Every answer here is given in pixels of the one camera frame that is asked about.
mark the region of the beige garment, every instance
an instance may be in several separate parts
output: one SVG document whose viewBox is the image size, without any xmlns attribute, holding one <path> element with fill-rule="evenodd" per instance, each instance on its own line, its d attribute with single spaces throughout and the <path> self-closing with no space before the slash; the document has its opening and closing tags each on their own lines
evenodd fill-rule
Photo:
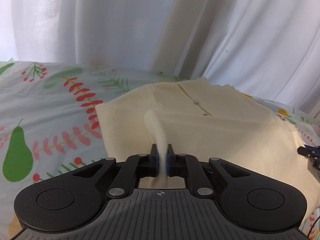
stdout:
<svg viewBox="0 0 320 240">
<path fill-rule="evenodd" d="M 288 183 L 306 197 L 306 216 L 318 206 L 320 185 L 313 169 L 308 170 L 308 159 L 297 154 L 303 141 L 296 128 L 233 87 L 212 86 L 206 78 L 146 85 L 97 105 L 108 156 L 125 161 L 150 152 L 157 141 L 145 124 L 150 109 L 175 153 L 204 162 L 219 157 Z"/>
</svg>

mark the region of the red dot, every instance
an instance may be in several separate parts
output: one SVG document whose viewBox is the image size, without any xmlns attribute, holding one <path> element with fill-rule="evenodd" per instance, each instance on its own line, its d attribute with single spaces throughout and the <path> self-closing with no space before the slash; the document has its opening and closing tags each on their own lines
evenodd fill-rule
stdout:
<svg viewBox="0 0 320 240">
<path fill-rule="evenodd" d="M 80 165 L 81 162 L 82 162 L 82 160 L 81 160 L 80 157 L 76 157 L 75 160 L 74 160 L 74 162 L 75 162 L 76 165 Z"/>
<path fill-rule="evenodd" d="M 34 182 L 38 182 L 39 181 L 39 179 L 40 179 L 40 175 L 38 174 L 38 173 L 36 173 L 35 175 L 33 175 L 33 181 Z"/>
</svg>

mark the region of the white backdrop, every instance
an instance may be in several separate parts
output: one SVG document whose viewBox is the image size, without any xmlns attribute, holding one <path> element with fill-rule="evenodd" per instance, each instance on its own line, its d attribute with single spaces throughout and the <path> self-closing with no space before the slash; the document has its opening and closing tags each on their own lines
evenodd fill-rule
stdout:
<svg viewBox="0 0 320 240">
<path fill-rule="evenodd" d="M 0 60 L 204 75 L 320 111 L 320 0 L 2 0 Z"/>
</svg>

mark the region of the ribbed surface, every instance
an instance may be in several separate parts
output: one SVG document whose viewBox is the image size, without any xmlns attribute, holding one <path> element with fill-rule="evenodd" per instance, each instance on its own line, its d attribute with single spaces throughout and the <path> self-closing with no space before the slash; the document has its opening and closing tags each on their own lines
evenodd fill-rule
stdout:
<svg viewBox="0 0 320 240">
<path fill-rule="evenodd" d="M 306 240 L 297 229 L 278 234 L 246 231 L 226 220 L 214 202 L 198 199 L 186 189 L 136 189 L 125 199 L 111 200 L 95 221 L 62 234 L 30 229 L 17 240 Z"/>
</svg>

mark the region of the curtain fold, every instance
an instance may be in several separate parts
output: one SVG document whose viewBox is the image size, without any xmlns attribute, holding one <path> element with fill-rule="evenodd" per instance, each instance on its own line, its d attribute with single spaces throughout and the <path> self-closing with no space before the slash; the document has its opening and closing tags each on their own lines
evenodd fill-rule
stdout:
<svg viewBox="0 0 320 240">
<path fill-rule="evenodd" d="M 320 112 L 320 0 L 3 0 L 0 60 L 161 71 Z"/>
</svg>

